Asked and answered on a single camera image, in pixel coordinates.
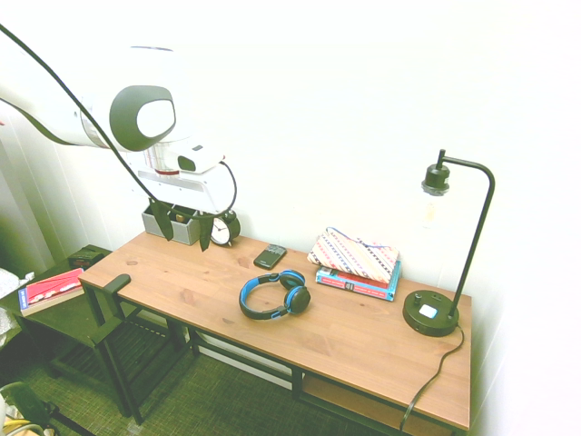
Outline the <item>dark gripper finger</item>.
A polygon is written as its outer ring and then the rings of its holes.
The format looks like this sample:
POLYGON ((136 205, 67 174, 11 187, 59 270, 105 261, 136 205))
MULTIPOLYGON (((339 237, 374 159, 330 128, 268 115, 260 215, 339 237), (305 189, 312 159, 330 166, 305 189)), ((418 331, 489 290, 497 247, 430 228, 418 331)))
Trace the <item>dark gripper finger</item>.
POLYGON ((164 202, 152 198, 151 210, 163 237, 167 241, 171 241, 174 236, 172 220, 168 214, 168 212, 171 210, 171 207, 164 202))
POLYGON ((200 226, 199 243, 201 250, 205 252, 209 248, 211 242, 213 218, 211 216, 202 216, 198 220, 198 223, 200 226))

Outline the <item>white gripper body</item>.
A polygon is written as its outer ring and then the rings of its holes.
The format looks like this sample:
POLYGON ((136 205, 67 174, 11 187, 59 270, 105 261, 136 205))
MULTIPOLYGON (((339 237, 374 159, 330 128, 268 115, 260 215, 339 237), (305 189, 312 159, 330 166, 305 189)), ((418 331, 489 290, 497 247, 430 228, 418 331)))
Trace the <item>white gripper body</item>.
POLYGON ((232 176, 218 164, 204 173, 161 175, 149 168, 136 168, 137 177, 158 200, 205 213, 231 208, 232 176))

